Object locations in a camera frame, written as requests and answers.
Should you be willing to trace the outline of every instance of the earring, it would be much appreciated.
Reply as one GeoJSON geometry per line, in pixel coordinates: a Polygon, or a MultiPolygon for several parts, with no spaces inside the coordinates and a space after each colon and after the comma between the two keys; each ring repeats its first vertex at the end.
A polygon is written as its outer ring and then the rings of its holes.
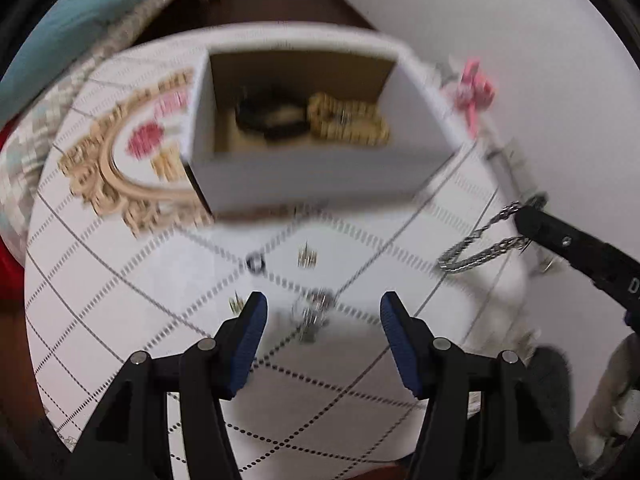
{"type": "Polygon", "coordinates": [[[244,308],[244,300],[240,298],[236,292],[235,298],[229,298],[229,306],[231,307],[231,312],[233,312],[235,316],[240,316],[240,313],[244,308]]]}
{"type": "Polygon", "coordinates": [[[322,288],[300,294],[291,308],[292,319],[300,325],[300,342],[313,343],[318,331],[328,324],[327,311],[335,307],[335,295],[322,288]]]}
{"type": "Polygon", "coordinates": [[[306,269],[315,267],[318,260],[318,253],[309,249],[309,245],[305,244],[305,248],[298,251],[298,266],[306,269]]]}

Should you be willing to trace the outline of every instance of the gold bracelet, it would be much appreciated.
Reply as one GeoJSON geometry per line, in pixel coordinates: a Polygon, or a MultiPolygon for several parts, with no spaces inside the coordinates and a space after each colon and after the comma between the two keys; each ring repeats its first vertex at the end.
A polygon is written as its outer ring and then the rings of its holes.
{"type": "Polygon", "coordinates": [[[325,140],[379,146],[389,140],[389,127],[375,104],[338,101],[324,92],[313,94],[306,107],[312,133],[325,140]]]}

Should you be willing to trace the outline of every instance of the grid pattern tablecloth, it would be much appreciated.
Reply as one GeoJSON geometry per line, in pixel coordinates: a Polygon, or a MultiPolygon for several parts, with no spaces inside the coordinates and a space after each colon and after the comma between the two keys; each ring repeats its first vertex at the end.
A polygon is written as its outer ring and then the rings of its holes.
{"type": "MultiPolygon", "coordinates": [[[[466,144],[410,202],[308,208],[293,219],[173,226],[137,238],[120,215],[96,215],[72,196],[58,161],[91,122],[125,98],[188,67],[212,30],[154,42],[105,62],[74,102],[43,172],[26,260],[31,358],[48,416],[70,447],[124,360],[183,352],[233,314],[229,299],[263,292],[264,336],[247,385],[223,401],[245,479],[346,478],[411,452],[424,403],[401,380],[380,326],[395,290],[436,335],[495,355],[526,336],[526,276],[505,256],[455,278],[437,255],[504,205],[478,144],[466,144]],[[298,251],[318,252],[313,269],[298,251]],[[266,273],[245,257],[265,254],[266,273]],[[329,323],[300,344],[291,309],[310,288],[338,294],[329,323]]],[[[514,234],[501,222],[483,248],[514,234]]],[[[176,479],[188,478],[177,398],[168,399],[176,479]]]]}

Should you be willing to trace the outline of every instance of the silver chain necklace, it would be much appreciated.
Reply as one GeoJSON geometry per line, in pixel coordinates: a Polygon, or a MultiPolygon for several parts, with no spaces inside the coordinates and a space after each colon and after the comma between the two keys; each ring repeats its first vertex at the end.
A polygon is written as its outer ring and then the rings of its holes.
{"type": "Polygon", "coordinates": [[[512,202],[508,206],[500,209],[500,212],[493,216],[487,224],[482,227],[474,230],[469,236],[465,237],[464,240],[455,244],[452,248],[442,253],[442,256],[438,258],[438,266],[445,274],[457,274],[459,272],[464,272],[465,270],[473,269],[474,267],[480,266],[484,263],[487,263],[502,254],[508,253],[512,249],[522,249],[524,250],[530,243],[528,238],[524,236],[514,236],[510,238],[505,238],[498,242],[497,244],[493,244],[488,249],[484,251],[480,251],[477,254],[473,254],[464,260],[458,260],[462,251],[464,251],[469,245],[471,245],[476,240],[479,240],[484,234],[485,231],[492,225],[498,223],[501,220],[507,220],[512,215],[516,214],[523,205],[520,202],[512,202]]]}

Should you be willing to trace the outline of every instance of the silver jewelry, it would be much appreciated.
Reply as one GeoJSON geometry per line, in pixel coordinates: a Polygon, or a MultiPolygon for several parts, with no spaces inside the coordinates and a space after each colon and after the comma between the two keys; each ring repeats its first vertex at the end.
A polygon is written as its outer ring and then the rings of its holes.
{"type": "Polygon", "coordinates": [[[292,319],[300,324],[300,342],[313,343],[318,331],[328,324],[327,311],[335,308],[335,295],[322,288],[300,294],[291,308],[292,319]]]}
{"type": "Polygon", "coordinates": [[[251,253],[246,258],[246,266],[252,274],[264,274],[264,253],[251,253]]]}
{"type": "Polygon", "coordinates": [[[305,248],[298,251],[298,266],[307,269],[315,267],[318,260],[318,253],[309,249],[309,245],[305,244],[305,248]]]}
{"type": "Polygon", "coordinates": [[[235,316],[239,316],[242,312],[244,300],[238,296],[237,292],[234,298],[229,298],[229,307],[231,307],[231,312],[233,312],[235,316]]]}
{"type": "Polygon", "coordinates": [[[458,260],[462,251],[464,251],[469,245],[482,237],[482,234],[500,220],[506,220],[510,216],[516,214],[522,204],[520,202],[512,202],[508,206],[503,207],[500,212],[493,216],[486,225],[473,231],[464,240],[455,244],[452,248],[442,253],[442,256],[438,258],[438,266],[445,274],[457,274],[465,270],[473,269],[486,262],[489,262],[502,254],[505,254],[512,249],[524,250],[529,246],[530,240],[524,236],[514,236],[505,238],[504,240],[493,244],[488,249],[480,251],[478,254],[473,254],[464,260],[458,260]]]}

